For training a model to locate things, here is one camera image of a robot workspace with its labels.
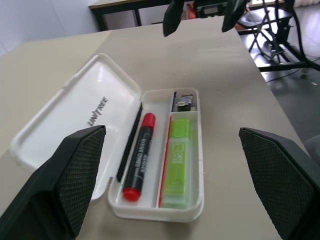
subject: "chair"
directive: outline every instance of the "chair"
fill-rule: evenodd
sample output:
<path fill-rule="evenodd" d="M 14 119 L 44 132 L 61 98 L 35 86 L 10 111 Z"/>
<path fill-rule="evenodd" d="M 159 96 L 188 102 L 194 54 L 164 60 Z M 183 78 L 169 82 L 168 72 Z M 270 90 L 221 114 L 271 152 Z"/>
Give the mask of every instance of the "chair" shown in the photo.
<path fill-rule="evenodd" d="M 279 12 L 279 21 L 288 21 L 292 17 L 291 13 L 286 12 L 282 9 L 279 9 L 278 12 Z M 239 19 L 238 24 L 247 30 L 252 30 L 253 32 L 254 39 L 249 48 L 249 52 L 252 51 L 252 48 L 256 44 L 261 54 L 264 57 L 266 57 L 270 61 L 273 61 L 274 57 L 276 56 L 277 63 L 280 63 L 279 55 L 282 55 L 283 51 L 277 43 L 277 38 L 271 26 L 271 24 L 275 22 L 276 22 L 275 8 L 264 6 L 264 8 L 248 11 Z M 269 28 L 263 29 L 263 26 L 265 25 L 268 25 Z M 259 46 L 259 43 L 258 43 L 259 34 L 261 34 L 265 38 L 267 43 L 269 43 L 275 50 L 273 52 L 271 51 L 271 55 L 265 53 Z"/>

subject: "floor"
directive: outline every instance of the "floor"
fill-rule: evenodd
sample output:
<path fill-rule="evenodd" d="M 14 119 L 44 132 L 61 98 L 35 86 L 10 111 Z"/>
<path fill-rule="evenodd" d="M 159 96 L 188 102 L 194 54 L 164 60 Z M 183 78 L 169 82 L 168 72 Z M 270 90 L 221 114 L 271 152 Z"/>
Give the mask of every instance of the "floor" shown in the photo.
<path fill-rule="evenodd" d="M 320 3 L 299 7 L 295 11 L 300 22 L 305 54 L 309 56 L 310 60 L 320 64 Z M 290 24 L 293 27 L 290 30 L 288 42 L 298 47 L 298 37 L 293 19 Z M 249 48 L 253 35 L 240 37 Z M 263 38 L 260 37 L 258 41 L 260 46 L 263 46 Z M 259 52 L 256 46 L 251 51 L 251 56 L 257 66 L 268 63 Z M 279 78 L 269 82 L 268 85 L 310 156 L 320 164 L 320 71 L 293 69 L 262 72 L 261 74 L 266 82 Z"/>

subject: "table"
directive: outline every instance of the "table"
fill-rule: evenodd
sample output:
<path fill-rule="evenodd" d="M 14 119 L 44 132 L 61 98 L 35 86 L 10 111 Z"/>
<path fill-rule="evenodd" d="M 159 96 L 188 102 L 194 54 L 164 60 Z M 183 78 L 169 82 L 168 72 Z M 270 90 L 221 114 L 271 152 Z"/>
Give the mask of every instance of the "table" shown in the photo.
<path fill-rule="evenodd" d="M 14 99 L 7 101 L 13 109 L 11 121 L 1 130 L 19 131 L 26 118 L 30 119 L 76 69 L 97 53 L 113 58 L 140 85 L 142 93 L 185 87 L 199 91 L 205 172 L 200 217 L 188 224 L 118 218 L 105 193 L 89 205 L 77 240 L 281 239 L 255 192 L 239 128 L 276 133 L 304 147 L 240 37 L 235 30 L 221 33 L 222 23 L 222 17 L 182 21 L 166 38 L 157 24 L 31 42 L 1 60 L 7 70 L 5 75 L 0 71 L 0 79 L 12 84 L 4 94 Z M 28 91 L 19 90 L 20 84 L 30 86 Z M 23 114 L 16 109 L 21 104 Z M 2 112 L 7 109 L 4 107 L 1 105 Z M 8 143 L 13 136 L 7 136 Z M 10 161 L 10 156 L 2 157 L 0 214 L 29 176 Z"/>
<path fill-rule="evenodd" d="M 100 31 L 106 31 L 108 25 L 104 14 L 133 10 L 136 26 L 141 26 L 139 9 L 170 4 L 171 0 L 99 0 L 89 6 L 95 16 Z"/>

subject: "lime green highlighter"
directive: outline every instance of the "lime green highlighter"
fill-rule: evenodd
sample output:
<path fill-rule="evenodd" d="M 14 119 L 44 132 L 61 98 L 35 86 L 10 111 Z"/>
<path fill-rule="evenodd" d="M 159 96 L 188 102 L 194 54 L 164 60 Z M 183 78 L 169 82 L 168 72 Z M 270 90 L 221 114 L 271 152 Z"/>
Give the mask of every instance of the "lime green highlighter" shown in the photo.
<path fill-rule="evenodd" d="M 186 209 L 190 205 L 190 120 L 171 121 L 161 207 Z"/>

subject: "red marker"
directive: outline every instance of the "red marker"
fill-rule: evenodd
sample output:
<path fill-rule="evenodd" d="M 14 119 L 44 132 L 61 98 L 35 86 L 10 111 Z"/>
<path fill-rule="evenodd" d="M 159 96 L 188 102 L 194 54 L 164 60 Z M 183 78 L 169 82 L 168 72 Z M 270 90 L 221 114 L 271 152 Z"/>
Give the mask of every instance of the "red marker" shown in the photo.
<path fill-rule="evenodd" d="M 155 122 L 156 117 L 152 113 L 147 113 L 144 116 L 138 139 L 134 147 L 122 191 L 123 197 L 131 202 L 138 201 L 141 196 Z"/>

